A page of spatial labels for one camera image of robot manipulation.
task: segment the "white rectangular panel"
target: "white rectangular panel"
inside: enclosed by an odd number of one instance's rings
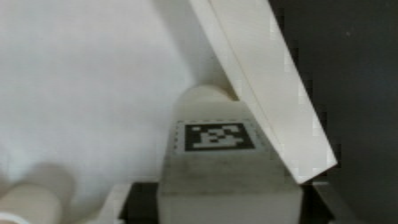
[[[191,1],[237,95],[305,183],[337,165],[337,158],[269,1]]]

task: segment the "white surface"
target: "white surface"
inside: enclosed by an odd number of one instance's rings
[[[34,185],[20,185],[0,199],[0,221],[17,224],[59,224],[61,201],[54,193]]]
[[[299,183],[337,158],[267,0],[191,0],[241,100]]]
[[[175,101],[226,85],[184,0],[0,0],[0,191],[56,191],[66,219],[159,177]]]

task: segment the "black background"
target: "black background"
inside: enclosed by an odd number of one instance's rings
[[[271,0],[340,156],[328,173],[370,223],[398,223],[398,1]]]

